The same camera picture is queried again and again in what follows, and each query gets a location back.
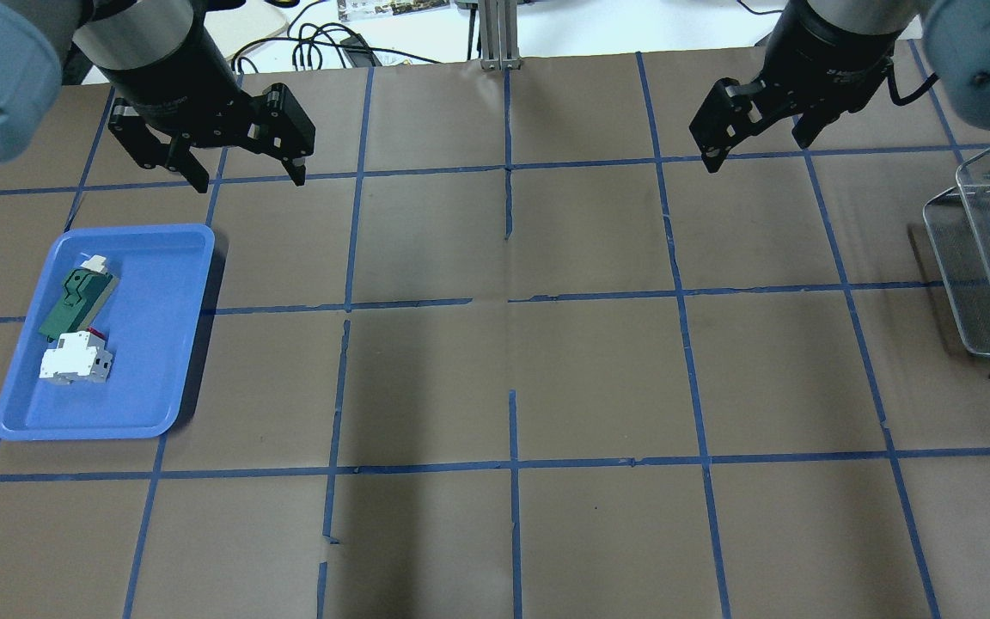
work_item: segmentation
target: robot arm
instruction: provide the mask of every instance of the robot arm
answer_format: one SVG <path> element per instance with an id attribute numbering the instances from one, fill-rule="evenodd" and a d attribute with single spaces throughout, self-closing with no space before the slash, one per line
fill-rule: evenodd
<path id="1" fill-rule="evenodd" d="M 240 90 L 205 31 L 205 11 L 239 4 L 0 0 L 0 162 L 23 152 L 55 101 L 74 36 L 121 94 L 109 129 L 141 168 L 180 173 L 204 193 L 208 172 L 190 149 L 241 146 L 302 185 L 315 126 L 283 83 L 256 97 Z"/>
<path id="2" fill-rule="evenodd" d="M 856 113 L 892 71 L 892 46 L 923 15 L 924 46 L 958 116 L 990 129 L 990 0 L 790 0 L 750 83 L 719 79 L 690 123 L 710 172 L 732 148 L 796 114 L 808 148 Z"/>

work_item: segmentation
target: blue tray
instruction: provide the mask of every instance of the blue tray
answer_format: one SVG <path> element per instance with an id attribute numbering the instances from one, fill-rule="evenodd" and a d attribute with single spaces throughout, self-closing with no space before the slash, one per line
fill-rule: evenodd
<path id="1" fill-rule="evenodd" d="M 0 395 L 0 438 L 150 438 L 177 419 L 216 239 L 201 224 L 72 230 L 52 244 Z M 120 279 L 94 321 L 113 365 L 105 383 L 39 380 L 40 322 L 63 277 L 94 254 Z"/>

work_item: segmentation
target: black cable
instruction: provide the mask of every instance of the black cable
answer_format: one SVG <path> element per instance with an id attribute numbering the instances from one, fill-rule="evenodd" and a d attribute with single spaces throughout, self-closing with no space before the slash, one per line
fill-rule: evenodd
<path id="1" fill-rule="evenodd" d="M 237 60 L 239 60 L 239 57 L 244 54 L 244 52 L 250 50 L 251 47 L 262 46 L 263 43 L 270 43 L 272 42 L 272 40 L 288 40 L 288 42 L 290 43 L 307 43 L 306 40 L 295 38 L 295 36 L 266 36 L 266 38 L 263 39 L 251 40 L 251 42 L 247 43 L 246 46 L 240 47 L 239 51 L 235 52 L 235 56 L 232 56 L 231 70 L 237 71 L 235 64 Z M 432 65 L 441 64 L 433 58 L 424 58 L 424 56 L 412 54 L 411 52 L 401 52 L 400 50 L 389 50 L 386 47 L 342 46 L 342 44 L 340 43 L 322 43 L 322 42 L 317 43 L 317 46 L 334 47 L 337 48 L 337 50 L 358 50 L 358 51 L 365 50 L 366 52 L 382 52 L 382 54 L 396 54 L 397 56 L 404 56 L 404 58 L 416 59 L 419 60 L 419 62 L 430 63 Z"/>
<path id="2" fill-rule="evenodd" d="M 292 47 L 292 70 L 310 70 L 311 68 L 311 56 L 303 54 L 300 52 L 304 46 L 311 47 L 311 51 L 315 52 L 315 56 L 318 56 L 317 63 L 315 63 L 315 68 L 319 70 L 323 68 L 323 52 L 319 51 L 319 47 L 315 43 L 311 43 L 310 40 L 303 40 L 297 43 L 295 47 Z M 296 59 L 300 58 L 300 68 L 297 67 Z"/>
<path id="3" fill-rule="evenodd" d="M 254 73 L 259 73 L 259 66 L 256 65 L 254 63 L 254 60 L 252 60 L 251 58 L 240 58 L 239 59 L 239 63 L 237 63 L 237 65 L 239 65 L 239 73 L 241 73 L 241 74 L 247 73 L 246 71 L 243 70 L 243 63 L 250 64 L 251 65 L 251 68 L 253 68 L 253 70 L 254 70 Z"/>
<path id="4" fill-rule="evenodd" d="M 330 43 L 322 43 L 323 46 L 331 46 Z M 433 58 L 425 58 L 425 56 L 419 56 L 412 54 L 411 52 L 401 52 L 400 50 L 389 50 L 387 47 L 369 47 L 369 46 L 338 46 L 343 48 L 343 50 L 365 50 L 368 52 L 381 52 L 382 54 L 396 54 L 397 56 L 404 56 L 404 58 L 411 58 L 419 60 L 419 62 L 430 63 L 432 65 L 440 65 L 440 62 Z"/>
<path id="5" fill-rule="evenodd" d="M 922 83 L 922 85 L 916 88 L 914 93 L 912 93 L 911 95 L 907 95 L 907 97 L 901 98 L 900 90 L 899 88 L 896 87 L 896 71 L 890 68 L 889 98 L 892 99 L 893 103 L 895 103 L 897 106 L 900 107 L 911 105 L 912 102 L 915 102 L 915 99 L 919 99 L 920 97 L 922 97 L 922 95 L 926 95 L 927 91 L 930 91 L 931 88 L 934 88 L 935 83 L 938 83 L 938 73 L 932 73 L 931 77 L 928 77 L 926 81 Z"/>
<path id="6" fill-rule="evenodd" d="M 303 25 L 300 27 L 299 32 L 300 32 L 300 38 L 303 39 Z M 312 40 L 313 42 L 315 42 L 315 39 L 318 39 L 319 36 L 325 36 L 327 40 L 330 40 L 331 44 L 335 46 L 334 51 L 339 55 L 339 64 L 342 65 L 342 68 L 345 68 L 346 67 L 345 55 L 343 55 L 342 50 L 338 48 L 338 44 L 339 44 L 338 41 L 335 40 L 333 36 L 331 36 L 332 32 L 343 32 L 349 34 L 350 36 L 353 36 L 353 38 L 357 38 L 358 33 L 350 30 L 349 28 L 345 27 L 345 25 L 342 25 L 341 23 L 338 22 L 328 22 L 323 25 L 318 25 L 318 27 L 315 27 L 315 31 L 311 33 L 310 40 Z"/>
<path id="7" fill-rule="evenodd" d="M 303 15 L 305 15 L 305 13 L 308 12 L 308 9 L 313 8 L 317 4 L 323 4 L 323 3 L 326 3 L 326 2 L 327 2 L 327 0 L 314 0 L 313 3 L 308 3 L 305 8 L 300 9 L 300 12 L 297 13 L 296 17 L 294 17 L 294 19 L 292 19 L 292 21 L 290 21 L 290 25 L 288 25 L 288 27 L 285 29 L 285 34 L 288 35 L 288 36 L 292 36 L 292 27 L 294 27 L 294 25 L 296 25 L 296 24 L 298 24 L 300 22 L 300 19 L 302 19 Z"/>
<path id="8" fill-rule="evenodd" d="M 739 3 L 740 7 L 747 9 L 747 12 L 750 13 L 751 15 L 774 15 L 774 13 L 780 13 L 783 10 L 785 10 L 785 9 L 773 9 L 770 11 L 755 11 L 755 9 L 748 7 L 747 3 L 744 3 L 743 0 L 736 0 L 736 3 Z"/>
<path id="9" fill-rule="evenodd" d="M 476 35 L 476 8 L 472 7 L 468 11 L 468 53 L 464 56 L 464 62 L 472 59 L 472 38 Z"/>

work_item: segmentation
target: green electrical component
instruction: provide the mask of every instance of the green electrical component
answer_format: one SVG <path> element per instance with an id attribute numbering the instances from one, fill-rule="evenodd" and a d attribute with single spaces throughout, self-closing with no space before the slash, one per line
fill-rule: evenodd
<path id="1" fill-rule="evenodd" d="M 61 334 L 89 328 L 117 286 L 117 278 L 106 269 L 105 262 L 105 258 L 96 255 L 67 273 L 64 296 L 40 324 L 40 334 L 51 341 L 58 340 Z"/>

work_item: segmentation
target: white connector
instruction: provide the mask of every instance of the white connector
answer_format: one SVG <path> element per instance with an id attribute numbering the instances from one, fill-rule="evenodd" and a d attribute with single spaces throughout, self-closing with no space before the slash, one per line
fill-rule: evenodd
<path id="1" fill-rule="evenodd" d="M 94 271 L 95 273 L 101 273 L 102 275 L 109 272 L 109 267 L 106 266 L 105 255 L 91 255 L 90 258 L 86 259 L 86 261 L 82 264 L 79 264 L 79 266 L 87 271 Z"/>
<path id="2" fill-rule="evenodd" d="M 55 348 L 44 351 L 40 379 L 54 384 L 71 384 L 76 380 L 105 383 L 112 363 L 113 353 L 106 350 L 106 341 L 97 334 L 65 333 L 56 340 Z"/>

